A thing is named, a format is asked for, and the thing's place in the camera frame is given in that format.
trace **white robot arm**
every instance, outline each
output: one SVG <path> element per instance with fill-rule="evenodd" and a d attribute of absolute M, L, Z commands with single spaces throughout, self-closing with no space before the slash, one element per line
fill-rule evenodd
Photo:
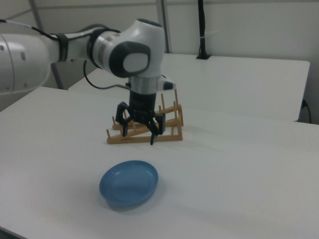
<path fill-rule="evenodd" d="M 154 112 L 156 92 L 175 88 L 160 72 L 163 53 L 163 28 L 145 19 L 136 20 L 123 32 L 95 25 L 69 34 L 0 34 L 0 94 L 41 86 L 51 63 L 90 60 L 117 77 L 129 78 L 130 103 L 118 105 L 116 121 L 123 126 L 123 136 L 130 120 L 145 124 L 152 132 L 152 144 L 154 136 L 165 129 L 165 115 Z M 127 119 L 123 118 L 124 110 L 130 114 Z"/>

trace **white table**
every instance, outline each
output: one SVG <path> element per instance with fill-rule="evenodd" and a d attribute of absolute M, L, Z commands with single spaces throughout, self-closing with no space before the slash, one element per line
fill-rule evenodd
<path fill-rule="evenodd" d="M 218 56 L 197 60 L 194 55 L 165 54 L 162 73 L 176 82 L 183 106 L 296 121 L 309 65 L 306 61 Z M 127 81 L 100 69 L 92 72 L 89 79 L 98 86 L 124 85 Z M 69 90 L 116 97 L 126 102 L 129 98 L 123 89 L 97 90 L 85 79 Z"/>
<path fill-rule="evenodd" d="M 39 88 L 0 113 L 0 228 L 27 239 L 319 236 L 317 125 L 183 107 L 183 141 L 108 145 L 118 102 Z M 99 181 L 131 159 L 156 167 L 158 188 L 112 209 Z"/>

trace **cable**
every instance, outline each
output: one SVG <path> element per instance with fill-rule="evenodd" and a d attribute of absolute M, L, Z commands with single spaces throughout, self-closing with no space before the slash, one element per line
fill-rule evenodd
<path fill-rule="evenodd" d="M 307 102 L 305 103 L 305 106 L 307 106 L 307 109 L 308 109 L 308 113 L 309 113 L 309 123 L 311 123 L 311 114 L 310 114 L 310 108 L 309 108 L 309 105 L 307 104 Z"/>
<path fill-rule="evenodd" d="M 11 21 L 11 20 L 4 20 L 4 19 L 0 19 L 0 22 L 4 22 L 4 23 L 9 23 L 9 24 L 14 24 L 14 25 L 18 25 L 18 26 L 23 26 L 23 27 L 27 27 L 27 28 L 30 28 L 34 31 L 37 31 L 39 32 L 41 35 L 44 35 L 46 36 L 47 38 L 50 38 L 51 40 L 54 40 L 54 41 L 59 41 L 58 38 L 56 37 L 53 37 L 47 33 L 45 33 L 44 31 L 41 31 L 40 29 L 34 27 L 34 26 L 30 26 L 28 24 L 24 24 L 24 23 L 20 23 L 20 22 L 16 22 L 16 21 Z"/>
<path fill-rule="evenodd" d="M 98 86 L 95 86 L 92 84 L 92 82 L 90 82 L 90 80 L 88 79 L 87 75 L 86 75 L 86 60 L 84 61 L 84 64 L 83 64 L 83 74 L 84 74 L 84 77 L 86 79 L 86 81 L 91 85 L 93 86 L 94 88 L 96 89 L 99 89 L 99 90 L 107 90 L 107 89 L 110 89 L 110 88 L 113 88 L 113 87 L 120 87 L 120 88 L 123 88 L 123 89 L 126 89 L 126 90 L 130 90 L 129 87 L 127 86 L 122 86 L 122 85 L 119 85 L 119 84 L 116 84 L 116 85 L 112 85 L 112 86 L 107 86 L 107 87 L 98 87 Z"/>
<path fill-rule="evenodd" d="M 54 37 L 54 36 L 51 36 L 47 33 L 45 33 L 44 31 L 41 31 L 40 29 L 34 27 L 34 26 L 30 26 L 28 24 L 24 24 L 24 23 L 20 23 L 20 22 L 16 22 L 16 21 L 11 21 L 11 20 L 5 20 L 5 19 L 0 19 L 0 22 L 3 22 L 3 23 L 9 23 L 9 24 L 14 24 L 14 25 L 18 25 L 18 26 L 23 26 L 23 27 L 27 27 L 27 28 L 30 28 L 32 30 L 35 30 L 37 32 L 39 32 L 40 34 L 46 36 L 47 38 L 51 39 L 51 40 L 54 40 L 54 41 L 60 41 L 57 37 Z M 119 31 L 117 30 L 114 30 L 114 29 L 108 29 L 108 31 L 114 31 L 114 32 L 117 32 L 119 33 Z M 72 37 L 72 38 L 69 38 L 69 41 L 72 41 L 72 40 L 76 40 L 76 39 L 79 39 L 79 38 L 82 38 L 82 37 L 86 37 L 86 36 L 89 36 L 91 35 L 91 33 L 87 33 L 87 34 L 84 34 L 84 35 L 80 35 L 80 36 L 76 36 L 76 37 Z M 126 90 L 130 90 L 129 87 L 127 86 L 122 86 L 122 85 L 119 85 L 119 84 L 116 84 L 116 85 L 112 85 L 112 86 L 107 86 L 107 87 L 98 87 L 98 86 L 95 86 L 93 85 L 90 80 L 88 79 L 87 75 L 86 75 L 86 60 L 84 61 L 84 64 L 83 64 L 83 74 L 84 74 L 84 77 L 85 79 L 87 80 L 87 82 L 93 86 L 94 88 L 97 88 L 97 89 L 100 89 L 100 90 L 106 90 L 106 89 L 110 89 L 110 88 L 113 88 L 113 87 L 120 87 L 120 88 L 123 88 L 123 89 L 126 89 Z"/>
<path fill-rule="evenodd" d="M 307 103 L 306 99 L 303 99 L 302 103 L 301 103 L 301 109 L 303 109 L 304 107 L 307 107 L 308 109 L 308 114 L 309 114 L 309 123 L 311 123 L 311 113 L 310 113 L 310 108 L 309 105 Z"/>

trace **black cable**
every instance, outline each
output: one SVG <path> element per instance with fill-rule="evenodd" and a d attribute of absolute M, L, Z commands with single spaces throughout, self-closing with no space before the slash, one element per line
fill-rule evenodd
<path fill-rule="evenodd" d="M 36 28 L 36 27 L 34 27 L 34 26 L 30 26 L 30 25 L 23 24 L 23 23 L 20 23 L 20 22 L 15 22 L 15 21 L 9 21 L 9 22 L 7 22 L 7 20 L 5 20 L 5 19 L 0 19 L 0 22 L 11 23 L 11 24 L 19 25 L 19 26 L 24 26 L 24 27 L 27 27 L 27 28 L 30 28 L 30 29 L 32 29 L 32 30 L 34 30 L 34 31 L 39 32 L 41 35 L 44 35 L 44 36 L 46 36 L 47 38 L 50 38 L 51 40 L 60 41 L 58 38 L 53 37 L 53 36 L 51 36 L 51 35 L 45 33 L 44 31 L 41 31 L 40 29 L 38 29 L 38 28 Z"/>
<path fill-rule="evenodd" d="M 98 86 L 95 86 L 92 84 L 92 82 L 90 82 L 90 80 L 88 79 L 87 75 L 86 75 L 86 60 L 84 61 L 84 64 L 83 64 L 83 74 L 84 74 L 84 77 L 86 79 L 86 81 L 91 85 L 93 86 L 94 88 L 96 89 L 99 89 L 99 90 L 107 90 L 107 89 L 110 89 L 110 88 L 113 88 L 113 87 L 120 87 L 120 88 L 123 88 L 123 89 L 126 89 L 126 90 L 130 90 L 129 87 L 127 86 L 122 86 L 122 85 L 119 85 L 119 84 L 116 84 L 116 85 L 112 85 L 112 86 L 107 86 L 107 87 L 98 87 Z"/>
<path fill-rule="evenodd" d="M 305 106 L 307 106 L 307 109 L 308 109 L 308 113 L 309 113 L 309 123 L 311 123 L 311 114 L 310 114 L 310 108 L 309 108 L 309 105 L 307 104 L 307 102 L 305 102 Z"/>

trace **blue bowl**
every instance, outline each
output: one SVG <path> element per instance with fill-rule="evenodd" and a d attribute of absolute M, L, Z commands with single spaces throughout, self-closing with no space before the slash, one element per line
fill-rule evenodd
<path fill-rule="evenodd" d="M 132 160 L 109 169 L 100 182 L 100 192 L 114 206 L 128 207 L 145 202 L 155 191 L 159 175 L 144 161 Z"/>

